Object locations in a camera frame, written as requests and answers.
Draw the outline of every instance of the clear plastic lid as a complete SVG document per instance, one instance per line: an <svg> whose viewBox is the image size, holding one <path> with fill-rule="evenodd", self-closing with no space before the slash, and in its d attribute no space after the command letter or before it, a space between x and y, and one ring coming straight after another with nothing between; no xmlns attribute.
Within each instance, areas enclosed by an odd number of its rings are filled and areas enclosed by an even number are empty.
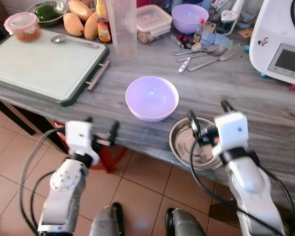
<svg viewBox="0 0 295 236"><path fill-rule="evenodd" d="M141 32L155 31L171 25L172 17L156 5L146 5L136 10L137 29Z"/></svg>
<svg viewBox="0 0 295 236"><path fill-rule="evenodd" d="M21 12L6 19L4 27L10 34L17 31L33 31L38 21L38 17L34 13Z"/></svg>

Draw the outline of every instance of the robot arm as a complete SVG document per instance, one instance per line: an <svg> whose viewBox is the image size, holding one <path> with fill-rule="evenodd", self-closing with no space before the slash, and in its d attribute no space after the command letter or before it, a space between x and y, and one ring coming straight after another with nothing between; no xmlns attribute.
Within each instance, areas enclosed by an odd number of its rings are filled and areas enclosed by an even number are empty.
<svg viewBox="0 0 295 236"><path fill-rule="evenodd" d="M270 196L270 181L248 153L247 118L235 111L227 101L222 101L226 114L215 118L215 130L202 136L195 127L193 115L189 115L193 133L200 145L211 143L213 155L219 157L229 177L229 187L237 200L238 207L271 225L285 235L280 214ZM272 235L273 232L237 212L242 235Z"/></svg>
<svg viewBox="0 0 295 236"><path fill-rule="evenodd" d="M92 136L93 126L89 122L69 121L65 124L66 143L72 157L66 159L51 177L50 192L38 224L38 235L73 235L88 168L99 162L97 153L102 145L113 144L118 126L116 122L107 140L99 140Z"/></svg>

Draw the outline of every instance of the food container with pink lid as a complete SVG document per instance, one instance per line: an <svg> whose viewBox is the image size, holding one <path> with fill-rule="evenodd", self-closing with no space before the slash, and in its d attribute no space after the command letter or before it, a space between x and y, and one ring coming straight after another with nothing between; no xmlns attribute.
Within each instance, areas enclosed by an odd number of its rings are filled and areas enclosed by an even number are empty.
<svg viewBox="0 0 295 236"><path fill-rule="evenodd" d="M5 29L22 42L31 42L41 35L38 17L31 12L21 12L10 16L4 22Z"/></svg>
<svg viewBox="0 0 295 236"><path fill-rule="evenodd" d="M150 43L170 32L172 17L157 5L136 9L137 37L142 43Z"/></svg>

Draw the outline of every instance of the purple bowl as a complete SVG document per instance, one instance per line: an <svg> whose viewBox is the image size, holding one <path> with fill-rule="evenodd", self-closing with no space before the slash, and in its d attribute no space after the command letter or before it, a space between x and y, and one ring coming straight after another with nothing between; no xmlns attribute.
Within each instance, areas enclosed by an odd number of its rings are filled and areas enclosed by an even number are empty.
<svg viewBox="0 0 295 236"><path fill-rule="evenodd" d="M176 109L179 95L177 89L168 80L146 76L128 86L126 102L137 118L156 122L167 118Z"/></svg>
<svg viewBox="0 0 295 236"><path fill-rule="evenodd" d="M207 21L209 16L206 9L193 4L182 4L174 7L171 15L174 27L185 34L196 32L200 20L203 18L204 21Z"/></svg>

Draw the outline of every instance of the gray marble countertop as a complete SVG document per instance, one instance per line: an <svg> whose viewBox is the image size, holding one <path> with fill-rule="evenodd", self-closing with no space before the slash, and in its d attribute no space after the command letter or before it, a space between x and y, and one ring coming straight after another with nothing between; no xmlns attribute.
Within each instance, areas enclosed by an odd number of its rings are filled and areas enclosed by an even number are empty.
<svg viewBox="0 0 295 236"><path fill-rule="evenodd" d="M63 32L62 28L52 30ZM172 126L186 117L188 110L209 120L223 113L221 99L229 102L248 118L249 145L262 165L280 178L295 203L295 92L286 83L263 78L244 52L244 41L233 33L237 53L225 62L216 62L197 71L178 73L181 62L172 52L183 50L169 37L144 45L138 41L137 56L131 61L118 58L112 46L111 64L93 92L85 90L69 107L24 95L0 87L0 100L58 121L92 116L95 132L105 136L115 119L121 123L117 143L188 170L170 150L168 136ZM211 56L192 59L190 65L205 62ZM127 86L142 76L163 77L177 88L180 101L173 114L160 122L144 122L132 115L125 102ZM227 184L223 167L200 175ZM276 203L288 206L281 189L272 182Z"/></svg>

